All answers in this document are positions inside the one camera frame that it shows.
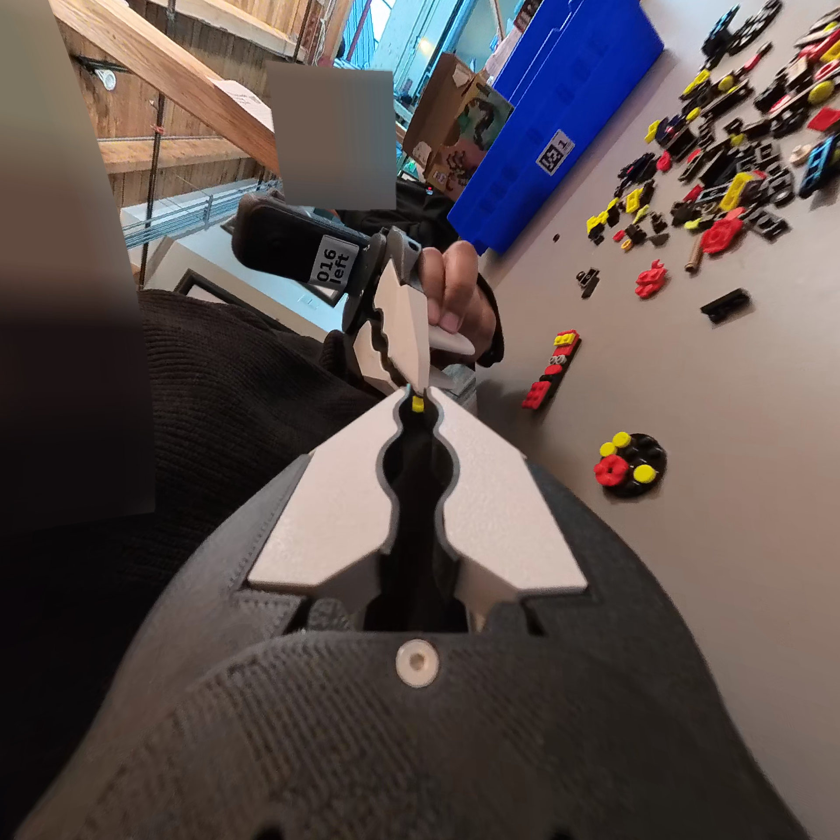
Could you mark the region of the small black lego bracket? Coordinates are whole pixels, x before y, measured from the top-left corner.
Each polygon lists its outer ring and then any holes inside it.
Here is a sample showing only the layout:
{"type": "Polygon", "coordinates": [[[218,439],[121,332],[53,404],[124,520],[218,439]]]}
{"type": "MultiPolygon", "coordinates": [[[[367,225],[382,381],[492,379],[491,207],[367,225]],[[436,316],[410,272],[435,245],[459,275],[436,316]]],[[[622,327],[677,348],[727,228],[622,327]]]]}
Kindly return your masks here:
{"type": "Polygon", "coordinates": [[[750,294],[739,288],[710,301],[700,308],[700,312],[712,324],[721,324],[736,314],[747,310],[750,306],[752,306],[750,294]]]}

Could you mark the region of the person's black knit sweater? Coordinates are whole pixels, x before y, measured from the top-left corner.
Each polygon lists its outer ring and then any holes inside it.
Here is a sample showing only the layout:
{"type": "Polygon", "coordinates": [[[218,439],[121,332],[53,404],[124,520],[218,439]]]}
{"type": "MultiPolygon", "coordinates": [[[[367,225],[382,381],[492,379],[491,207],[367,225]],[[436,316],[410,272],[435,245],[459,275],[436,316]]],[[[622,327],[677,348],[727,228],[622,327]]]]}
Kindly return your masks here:
{"type": "Polygon", "coordinates": [[[379,400],[350,382],[338,332],[319,342],[162,290],[139,302],[155,511],[2,547],[2,838],[67,763],[148,611],[200,544],[379,400]]]}

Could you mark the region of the round black lego plate assembly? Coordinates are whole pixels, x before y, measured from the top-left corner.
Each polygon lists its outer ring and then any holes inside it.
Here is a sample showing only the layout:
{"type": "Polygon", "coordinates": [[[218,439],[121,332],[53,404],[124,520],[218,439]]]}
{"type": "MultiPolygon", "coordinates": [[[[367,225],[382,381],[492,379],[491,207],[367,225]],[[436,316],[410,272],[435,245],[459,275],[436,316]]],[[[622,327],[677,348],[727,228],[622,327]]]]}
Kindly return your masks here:
{"type": "Polygon", "coordinates": [[[595,480],[606,495],[632,499],[647,495],[665,476],[668,457],[659,442],[646,434],[619,432],[599,448],[599,460],[593,471],[595,480]],[[649,464],[658,471],[657,479],[647,485],[634,481],[634,468],[649,464]]]}

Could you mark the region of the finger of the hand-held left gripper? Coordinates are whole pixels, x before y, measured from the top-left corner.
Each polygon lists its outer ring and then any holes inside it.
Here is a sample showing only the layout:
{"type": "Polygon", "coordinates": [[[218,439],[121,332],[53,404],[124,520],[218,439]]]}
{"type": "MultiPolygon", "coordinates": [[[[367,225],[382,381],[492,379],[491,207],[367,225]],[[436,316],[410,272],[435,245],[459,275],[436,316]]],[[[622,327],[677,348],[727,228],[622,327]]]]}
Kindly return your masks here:
{"type": "Polygon", "coordinates": [[[401,283],[393,261],[379,279],[375,308],[381,314],[388,360],[416,394],[424,394],[431,368],[427,300],[420,290],[401,283]]]}
{"type": "Polygon", "coordinates": [[[384,396],[403,390],[406,379],[391,361],[382,315],[360,298],[348,298],[342,318],[343,345],[351,376],[384,396]]]}

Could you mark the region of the red round lego plate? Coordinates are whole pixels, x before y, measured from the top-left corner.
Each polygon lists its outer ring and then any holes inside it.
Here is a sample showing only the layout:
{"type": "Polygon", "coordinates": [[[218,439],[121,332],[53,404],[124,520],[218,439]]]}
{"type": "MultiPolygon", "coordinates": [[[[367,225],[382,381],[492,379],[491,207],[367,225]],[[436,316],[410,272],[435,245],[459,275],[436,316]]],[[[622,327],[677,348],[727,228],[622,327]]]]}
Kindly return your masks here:
{"type": "Polygon", "coordinates": [[[704,232],[700,240],[700,249],[704,255],[717,255],[727,250],[743,229],[740,216],[718,219],[704,232]]]}

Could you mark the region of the blue storage bin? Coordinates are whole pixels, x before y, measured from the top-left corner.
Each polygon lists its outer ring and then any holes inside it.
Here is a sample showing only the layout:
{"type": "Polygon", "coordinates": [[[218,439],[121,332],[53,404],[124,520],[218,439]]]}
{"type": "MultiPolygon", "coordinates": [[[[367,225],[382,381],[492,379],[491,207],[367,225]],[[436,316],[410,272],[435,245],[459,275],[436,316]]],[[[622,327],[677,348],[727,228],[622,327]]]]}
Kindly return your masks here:
{"type": "Polygon", "coordinates": [[[448,214],[507,250],[664,50],[638,1],[545,1],[493,87],[513,112],[448,214]]]}

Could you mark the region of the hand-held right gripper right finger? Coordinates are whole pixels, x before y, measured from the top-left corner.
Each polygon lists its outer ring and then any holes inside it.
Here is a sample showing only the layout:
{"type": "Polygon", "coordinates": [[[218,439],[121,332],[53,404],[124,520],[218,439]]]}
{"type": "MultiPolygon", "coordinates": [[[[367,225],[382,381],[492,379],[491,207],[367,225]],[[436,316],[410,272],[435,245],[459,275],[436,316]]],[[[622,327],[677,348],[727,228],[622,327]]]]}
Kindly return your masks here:
{"type": "Polygon", "coordinates": [[[443,545],[458,561],[455,597],[485,620],[499,603],[580,594],[587,580],[524,455],[437,387],[434,435],[452,459],[443,545]]]}

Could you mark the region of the pile of lego pieces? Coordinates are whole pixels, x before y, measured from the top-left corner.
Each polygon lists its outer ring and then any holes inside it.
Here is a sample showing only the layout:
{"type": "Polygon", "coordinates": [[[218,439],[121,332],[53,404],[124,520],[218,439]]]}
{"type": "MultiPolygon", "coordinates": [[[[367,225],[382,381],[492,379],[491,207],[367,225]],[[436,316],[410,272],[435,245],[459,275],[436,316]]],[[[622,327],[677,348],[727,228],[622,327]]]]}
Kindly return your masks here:
{"type": "Polygon", "coordinates": [[[694,240],[727,216],[742,218],[741,233],[749,229],[774,241],[790,226],[773,210],[838,177],[837,7],[793,43],[792,58],[763,89],[755,88],[752,74],[771,52],[769,41],[740,66],[718,71],[754,46],[783,7],[763,2],[735,26],[736,4],[710,28],[679,111],[647,129],[645,141],[656,149],[619,171],[611,202],[587,220],[594,245],[610,236],[624,251],[645,243],[663,247],[671,228],[694,240]]]}

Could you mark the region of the red black lego strip assembly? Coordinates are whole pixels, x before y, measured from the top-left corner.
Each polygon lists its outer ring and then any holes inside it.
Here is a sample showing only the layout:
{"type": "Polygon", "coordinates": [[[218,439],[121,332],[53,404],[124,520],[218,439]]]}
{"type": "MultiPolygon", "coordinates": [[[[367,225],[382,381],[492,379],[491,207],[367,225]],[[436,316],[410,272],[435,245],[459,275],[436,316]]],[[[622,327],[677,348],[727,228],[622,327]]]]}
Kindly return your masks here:
{"type": "Polygon", "coordinates": [[[576,330],[557,333],[546,367],[521,402],[523,410],[537,412],[550,404],[580,345],[581,336],[576,330]]]}

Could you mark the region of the printed cardboard box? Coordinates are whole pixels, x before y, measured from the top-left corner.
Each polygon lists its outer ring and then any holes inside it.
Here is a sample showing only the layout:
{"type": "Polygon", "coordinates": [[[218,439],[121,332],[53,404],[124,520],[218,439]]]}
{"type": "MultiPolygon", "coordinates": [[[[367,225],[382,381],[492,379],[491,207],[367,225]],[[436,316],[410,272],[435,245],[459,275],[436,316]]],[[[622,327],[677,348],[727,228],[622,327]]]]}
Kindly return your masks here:
{"type": "Polygon", "coordinates": [[[416,106],[403,150],[425,183],[456,201],[513,110],[481,75],[444,53],[416,106]]]}

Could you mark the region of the wooden beam structure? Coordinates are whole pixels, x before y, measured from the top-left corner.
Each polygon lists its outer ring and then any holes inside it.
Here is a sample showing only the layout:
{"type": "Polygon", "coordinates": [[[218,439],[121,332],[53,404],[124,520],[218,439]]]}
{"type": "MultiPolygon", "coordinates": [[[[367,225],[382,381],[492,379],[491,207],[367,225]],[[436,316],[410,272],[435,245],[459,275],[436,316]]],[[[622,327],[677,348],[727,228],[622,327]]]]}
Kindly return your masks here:
{"type": "Polygon", "coordinates": [[[266,65],[334,58],[350,2],[53,1],[107,173],[222,165],[248,157],[278,175],[274,132],[247,111],[236,81],[268,102],[266,65]]]}

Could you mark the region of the person's left hand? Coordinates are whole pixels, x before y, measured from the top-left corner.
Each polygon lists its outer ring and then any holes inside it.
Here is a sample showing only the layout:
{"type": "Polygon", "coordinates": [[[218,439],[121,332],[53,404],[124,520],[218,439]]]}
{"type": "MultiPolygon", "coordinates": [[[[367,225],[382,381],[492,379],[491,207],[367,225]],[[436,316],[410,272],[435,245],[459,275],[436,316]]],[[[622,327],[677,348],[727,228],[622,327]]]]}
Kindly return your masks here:
{"type": "Polygon", "coordinates": [[[448,362],[474,365],[490,349],[498,317],[479,288],[479,258],[472,244],[458,240],[441,252],[423,248],[416,264],[427,298],[427,319],[447,333],[462,334],[474,347],[470,356],[441,355],[448,362]]]}

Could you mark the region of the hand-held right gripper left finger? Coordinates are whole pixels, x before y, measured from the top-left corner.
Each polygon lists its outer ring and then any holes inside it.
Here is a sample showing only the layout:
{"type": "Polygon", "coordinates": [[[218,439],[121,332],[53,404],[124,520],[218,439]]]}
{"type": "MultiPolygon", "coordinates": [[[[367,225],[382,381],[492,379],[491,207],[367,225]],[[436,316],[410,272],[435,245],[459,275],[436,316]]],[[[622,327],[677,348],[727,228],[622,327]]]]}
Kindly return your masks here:
{"type": "Polygon", "coordinates": [[[398,512],[383,458],[410,395],[393,393],[311,452],[248,574],[253,588],[334,598],[350,613],[378,596],[379,558],[393,548],[398,512]]]}

